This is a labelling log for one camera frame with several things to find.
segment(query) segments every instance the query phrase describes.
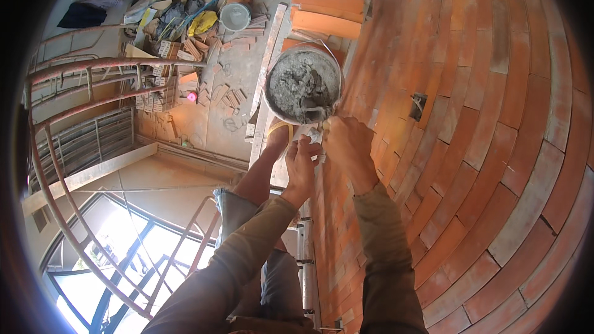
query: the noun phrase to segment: worker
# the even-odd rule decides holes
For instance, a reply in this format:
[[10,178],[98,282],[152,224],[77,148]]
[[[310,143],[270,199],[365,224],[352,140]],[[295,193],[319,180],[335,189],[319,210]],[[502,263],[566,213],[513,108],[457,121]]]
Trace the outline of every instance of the worker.
[[[352,117],[331,117],[328,123],[322,145],[305,135],[291,142],[293,126],[273,124],[266,148],[234,191],[215,191],[222,230],[208,267],[188,276],[144,334],[319,333],[303,315],[298,267],[280,236],[313,194],[318,160],[311,158],[322,148],[355,192],[367,257],[360,333],[427,333],[400,213],[370,156],[373,131]],[[287,144],[289,183],[269,199],[272,166]]]

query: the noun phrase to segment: metal pipe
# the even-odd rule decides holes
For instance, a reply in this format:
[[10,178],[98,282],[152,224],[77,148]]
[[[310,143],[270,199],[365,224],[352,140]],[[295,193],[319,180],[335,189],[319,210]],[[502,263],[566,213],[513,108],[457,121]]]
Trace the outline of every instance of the metal pipe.
[[182,242],[188,236],[189,230],[190,230],[190,228],[192,228],[192,224],[194,224],[194,220],[198,217],[198,215],[202,211],[202,208],[204,208],[204,205],[206,204],[206,201],[208,201],[208,200],[213,200],[214,201],[214,197],[212,197],[212,196],[206,196],[206,197],[204,197],[204,200],[202,200],[202,203],[200,203],[200,206],[198,206],[198,209],[196,209],[196,212],[194,213],[194,216],[192,217],[192,219],[190,219],[190,221],[188,223],[188,226],[185,228],[185,230],[182,233],[182,236],[179,238],[178,244],[175,247],[173,253],[171,253],[171,256],[169,257],[169,260],[167,261],[167,265],[165,266],[165,269],[163,270],[163,274],[161,274],[161,277],[159,278],[159,281],[157,281],[157,285],[155,285],[155,287],[154,287],[153,294],[150,297],[150,299],[148,300],[148,303],[147,303],[146,308],[145,308],[145,310],[147,312],[150,312],[151,308],[153,308],[154,300],[157,299],[157,294],[159,294],[159,289],[161,288],[161,285],[163,285],[163,282],[165,281],[165,275],[167,275],[167,271],[171,267],[171,264],[173,264],[173,262],[174,262],[175,254],[177,254],[179,248],[182,246]]
[[140,91],[128,92],[128,93],[116,95],[116,96],[113,96],[113,97],[104,98],[102,100],[88,102],[86,104],[82,104],[82,105],[79,105],[77,107],[72,107],[70,109],[67,109],[65,111],[62,111],[59,114],[56,114],[54,116],[51,116],[51,117],[47,118],[46,120],[43,120],[42,122],[40,122],[39,124],[37,124],[36,127],[42,127],[44,125],[51,125],[51,124],[53,124],[55,122],[59,122],[60,120],[66,119],[67,117],[70,117],[72,115],[76,115],[78,113],[82,113],[83,111],[86,111],[86,110],[88,110],[90,108],[93,108],[93,107],[97,107],[97,106],[108,104],[109,102],[115,102],[115,101],[118,101],[118,100],[124,100],[126,98],[135,97],[137,95],[141,95],[141,94],[145,94],[145,93],[160,92],[160,91],[164,91],[166,89],[167,89],[166,86],[160,86],[158,88],[142,89]]
[[[151,71],[145,71],[142,76],[148,76],[150,74],[151,74]],[[136,75],[136,72],[135,72],[134,75],[132,75],[132,74],[124,75],[124,76],[120,76],[119,78],[111,78],[111,79],[101,80],[99,82],[93,83],[93,88],[95,88],[97,86],[102,86],[102,85],[111,84],[111,83],[117,83],[117,82],[121,82],[123,80],[136,79],[136,78],[138,78],[138,76]],[[44,105],[51,103],[55,100],[59,100],[60,98],[70,96],[70,95],[76,94],[78,92],[84,91],[85,89],[87,89],[87,85],[75,86],[75,87],[67,89],[66,91],[63,91],[62,93],[56,94],[55,96],[48,98],[47,100],[33,101],[33,103],[37,102],[37,104],[33,105],[33,110],[35,110],[36,108],[40,108],[41,106],[44,106]]]
[[190,273],[192,273],[194,270],[196,270],[196,267],[198,267],[198,262],[200,261],[200,258],[202,258],[202,254],[204,253],[204,249],[206,249],[206,244],[208,244],[209,241],[210,241],[210,236],[213,234],[214,227],[217,226],[217,222],[219,221],[219,217],[220,217],[220,213],[219,212],[215,212],[214,213],[214,216],[213,216],[213,219],[210,221],[209,228],[204,233],[204,237],[202,238],[202,241],[200,241],[200,247],[198,247],[198,251],[196,253],[196,256],[194,257],[194,261],[192,261],[192,264],[189,267],[188,275]]
[[[28,102],[26,102],[26,104],[30,106],[30,104],[31,104],[30,89],[29,89],[28,93],[26,94],[25,99],[28,100]],[[66,222],[62,213],[58,209],[56,200],[52,196],[52,193],[49,189],[48,181],[45,178],[45,173],[43,172],[43,169],[41,167],[41,159],[39,158],[39,151],[37,151],[37,145],[35,143],[36,131],[35,131],[35,127],[33,125],[33,116],[31,113],[29,113],[29,130],[30,130],[31,140],[32,140],[33,167],[37,174],[37,179],[41,186],[41,190],[43,191],[43,196],[45,197],[45,199],[48,203],[49,210],[51,211],[52,216],[54,216],[54,219],[56,219],[56,222],[58,223],[60,230],[64,234],[64,237],[66,238],[66,240],[68,240],[70,245],[72,245],[72,248],[76,251],[76,253],[78,254],[78,257],[83,260],[83,262],[87,265],[89,270],[91,270],[91,272],[93,272],[97,276],[97,278],[108,288],[108,290],[110,292],[112,292],[124,304],[126,304],[128,307],[132,308],[140,316],[142,316],[146,319],[149,319],[149,320],[152,319],[152,316],[150,314],[148,314],[142,308],[140,308],[139,305],[137,305],[133,300],[130,299],[130,297],[128,297],[120,289],[118,289],[118,287],[110,279],[108,279],[103,274],[103,272],[101,272],[101,270],[95,265],[93,260],[89,256],[87,256],[87,254],[84,252],[84,249],[82,248],[80,243],[76,240],[76,237],[74,236],[74,234],[68,227],[68,223]]]
[[27,76],[27,80],[31,84],[37,84],[49,78],[55,78],[60,73],[71,73],[76,71],[83,71],[87,67],[92,69],[118,67],[118,66],[133,66],[137,63],[149,66],[156,65],[173,65],[191,66],[191,67],[205,67],[205,62],[183,61],[183,60],[169,60],[166,58],[141,58],[141,57],[103,57],[98,60],[76,61],[66,64],[59,64],[57,66],[48,67],[40,71],[36,71]]
[[[48,140],[50,140],[52,137],[52,134],[49,131],[48,126],[45,127],[45,136],[47,137]],[[134,283],[134,281],[132,281],[132,279],[130,279],[126,275],[126,273],[122,270],[122,268],[113,260],[113,258],[107,252],[107,250],[105,250],[105,248],[101,245],[101,243],[99,242],[99,240],[93,233],[93,230],[91,229],[91,227],[88,226],[86,220],[83,218],[83,215],[81,214],[80,210],[78,209],[78,206],[74,202],[74,199],[72,198],[72,194],[70,193],[70,190],[68,189],[68,186],[66,185],[66,180],[64,179],[64,175],[63,175],[62,171],[59,169],[58,157],[56,155],[54,145],[49,145],[49,154],[51,155],[52,161],[54,162],[54,167],[56,167],[56,173],[58,174],[58,180],[60,181],[60,183],[62,183],[62,186],[64,188],[64,195],[66,195],[66,198],[68,199],[68,202],[70,203],[70,206],[72,207],[72,210],[74,211],[74,214],[76,214],[76,217],[80,221],[80,224],[83,226],[84,230],[87,232],[87,235],[91,238],[91,240],[93,240],[93,242],[95,243],[97,248],[99,248],[99,251],[101,252],[101,254],[103,254],[105,256],[105,258],[108,260],[108,262],[115,268],[115,271],[117,271],[120,275],[122,275],[122,277],[124,279],[126,279],[126,281],[128,281],[130,283],[130,285],[132,285],[134,290],[136,290],[140,294],[144,295],[146,297],[146,299],[149,299],[150,298],[149,295],[147,293],[145,293],[142,290],[142,288],[137,286]]]
[[51,38],[47,38],[46,40],[41,41],[39,43],[39,45],[47,44],[49,42],[52,42],[52,41],[55,41],[58,39],[62,39],[62,38],[67,38],[69,36],[73,36],[73,35],[83,33],[83,32],[104,31],[107,29],[135,29],[137,27],[138,27],[138,22],[135,24],[116,24],[116,25],[93,26],[93,27],[89,27],[89,28],[85,28],[85,29],[72,30],[72,31],[58,34],[56,36],[52,36]]

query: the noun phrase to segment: dark cloth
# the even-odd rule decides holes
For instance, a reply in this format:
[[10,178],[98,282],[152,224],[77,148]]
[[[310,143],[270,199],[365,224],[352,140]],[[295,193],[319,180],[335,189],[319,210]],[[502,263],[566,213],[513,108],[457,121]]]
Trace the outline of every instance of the dark cloth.
[[86,3],[72,3],[70,8],[60,20],[59,28],[84,29],[100,26],[108,13],[99,7]]

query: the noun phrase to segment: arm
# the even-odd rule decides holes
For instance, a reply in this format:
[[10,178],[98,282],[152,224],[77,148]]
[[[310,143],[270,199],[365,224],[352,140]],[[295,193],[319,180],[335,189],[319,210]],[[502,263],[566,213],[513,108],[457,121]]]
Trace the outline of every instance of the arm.
[[373,131],[354,118],[331,117],[329,123],[323,147],[351,180],[367,256],[360,332],[427,333],[400,213],[379,183],[369,155]]

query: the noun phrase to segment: bucket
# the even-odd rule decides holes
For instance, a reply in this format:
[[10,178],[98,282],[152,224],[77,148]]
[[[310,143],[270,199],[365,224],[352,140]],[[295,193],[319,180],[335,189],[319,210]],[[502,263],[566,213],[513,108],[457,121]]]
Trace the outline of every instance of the bucket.
[[343,82],[336,58],[309,43],[284,51],[270,68],[264,84],[264,101],[270,110],[294,125],[329,118]]
[[230,3],[221,9],[220,21],[231,31],[241,31],[249,26],[252,15],[249,8],[241,3]]

